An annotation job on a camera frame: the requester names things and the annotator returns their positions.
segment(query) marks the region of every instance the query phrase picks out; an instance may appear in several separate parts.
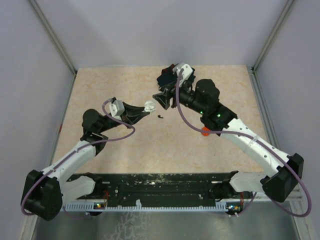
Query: table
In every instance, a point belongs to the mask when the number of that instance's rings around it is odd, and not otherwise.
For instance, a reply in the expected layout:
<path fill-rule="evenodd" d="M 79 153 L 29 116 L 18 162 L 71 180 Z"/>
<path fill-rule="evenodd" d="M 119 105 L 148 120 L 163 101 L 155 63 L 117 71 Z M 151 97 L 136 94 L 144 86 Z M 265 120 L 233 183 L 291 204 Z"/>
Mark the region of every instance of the table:
<path fill-rule="evenodd" d="M 71 150 L 83 134 L 82 115 L 90 108 L 102 112 L 102 103 L 116 97 L 143 106 L 159 93 L 157 77 L 166 66 L 80 68 L 74 83 L 53 162 Z M 263 123 L 245 65 L 199 65 L 197 80 L 212 79 L 220 102 L 234 111 L 255 133 L 266 139 Z M 78 173 L 223 173 L 263 169 L 235 145 L 217 135 L 203 136 L 189 128 L 176 108 L 157 110 L 138 122 L 136 133 L 117 142 L 83 165 Z M 186 118 L 202 128 L 200 115 L 182 107 Z M 104 132 L 110 139 L 127 135 L 123 125 Z"/>

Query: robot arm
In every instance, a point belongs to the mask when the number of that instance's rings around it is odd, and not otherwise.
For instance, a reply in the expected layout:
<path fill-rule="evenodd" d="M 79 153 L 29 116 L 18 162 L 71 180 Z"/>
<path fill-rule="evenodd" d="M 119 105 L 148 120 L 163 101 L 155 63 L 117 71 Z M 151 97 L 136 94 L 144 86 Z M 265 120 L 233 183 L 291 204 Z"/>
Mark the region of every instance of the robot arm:
<path fill-rule="evenodd" d="M 264 169 L 264 172 L 257 173 L 231 172 L 219 185 L 221 192 L 230 196 L 244 191 L 263 192 L 274 201 L 284 202 L 298 181 L 265 147 L 280 156 L 300 178 L 304 159 L 297 153 L 290 156 L 276 149 L 251 131 L 233 111 L 219 102 L 220 91 L 211 79 L 199 80 L 193 90 L 195 70 L 188 64 L 171 65 L 158 77 L 161 93 L 153 95 L 153 98 L 164 109 L 167 110 L 170 107 L 171 98 L 173 98 L 171 107 L 177 106 L 174 96 L 178 87 L 176 86 L 177 77 L 182 69 L 182 78 L 179 81 L 179 102 L 199 113 L 204 126 L 211 131 L 217 131 L 219 136 L 237 145 Z"/>
<path fill-rule="evenodd" d="M 126 104 L 115 97 L 109 105 L 112 117 L 134 125 L 143 117 L 156 110 L 152 101 L 144 107 Z M 68 181 L 72 174 L 86 162 L 98 155 L 105 147 L 108 138 L 102 132 L 120 125 L 108 116 L 102 116 L 94 109 L 83 114 L 83 136 L 65 156 L 42 171 L 32 170 L 26 177 L 21 205 L 26 194 L 40 179 L 45 178 L 35 187 L 24 203 L 24 209 L 49 221 L 53 219 L 70 201 L 84 195 L 100 196 L 102 179 L 95 174 L 86 173 L 76 180 Z"/>

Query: wooden table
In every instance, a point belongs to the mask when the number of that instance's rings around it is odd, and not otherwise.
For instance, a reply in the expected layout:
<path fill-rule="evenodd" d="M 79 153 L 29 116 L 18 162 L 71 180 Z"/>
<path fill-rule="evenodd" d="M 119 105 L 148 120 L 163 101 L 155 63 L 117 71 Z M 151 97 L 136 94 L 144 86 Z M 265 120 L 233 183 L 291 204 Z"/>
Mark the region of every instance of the wooden table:
<path fill-rule="evenodd" d="M 258 106 L 245 65 L 200 65 L 196 81 L 212 79 L 220 90 L 220 101 L 237 113 L 254 132 L 266 139 Z M 102 103 L 116 97 L 127 104 L 143 106 L 159 93 L 157 77 L 165 66 L 81 68 L 66 111 L 54 162 L 71 150 L 83 134 L 82 115 L 90 108 L 102 113 Z M 202 136 L 189 128 L 176 108 L 157 110 L 138 122 L 136 133 L 109 142 L 79 173 L 220 173 L 239 170 L 261 172 L 262 168 L 232 143 L 217 135 Z M 186 118 L 202 128 L 200 115 L 182 107 Z M 108 130 L 111 138 L 131 130 L 123 125 Z"/>

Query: wall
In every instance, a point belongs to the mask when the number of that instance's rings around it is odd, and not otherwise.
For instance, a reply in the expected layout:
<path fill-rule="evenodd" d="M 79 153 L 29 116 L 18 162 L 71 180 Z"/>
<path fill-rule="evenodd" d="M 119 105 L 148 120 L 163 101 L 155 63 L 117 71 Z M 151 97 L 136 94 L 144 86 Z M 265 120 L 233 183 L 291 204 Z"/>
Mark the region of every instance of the wall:
<path fill-rule="evenodd" d="M 320 221 L 319 12 L 319 0 L 298 0 L 257 73 L 280 146 L 305 159 L 314 226 Z"/>
<path fill-rule="evenodd" d="M 50 160 L 73 76 L 27 1 L 1 1 L 0 32 L 0 238 L 13 240 L 26 175 Z"/>
<path fill-rule="evenodd" d="M 76 68 L 252 66 L 285 0 L 37 0 Z"/>

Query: red object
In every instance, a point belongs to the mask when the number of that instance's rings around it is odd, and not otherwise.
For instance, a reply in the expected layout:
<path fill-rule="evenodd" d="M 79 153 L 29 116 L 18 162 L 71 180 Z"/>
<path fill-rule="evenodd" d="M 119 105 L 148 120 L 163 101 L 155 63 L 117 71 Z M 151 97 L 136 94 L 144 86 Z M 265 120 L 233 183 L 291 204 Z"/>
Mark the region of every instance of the red object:
<path fill-rule="evenodd" d="M 207 128 L 207 127 L 205 127 L 205 126 L 202 128 L 202 130 L 204 130 L 204 131 L 210 131 L 210 129 Z M 210 135 L 210 133 L 205 133 L 205 132 L 202 132 L 201 134 L 202 134 L 203 136 L 205 136 L 205 137 Z"/>

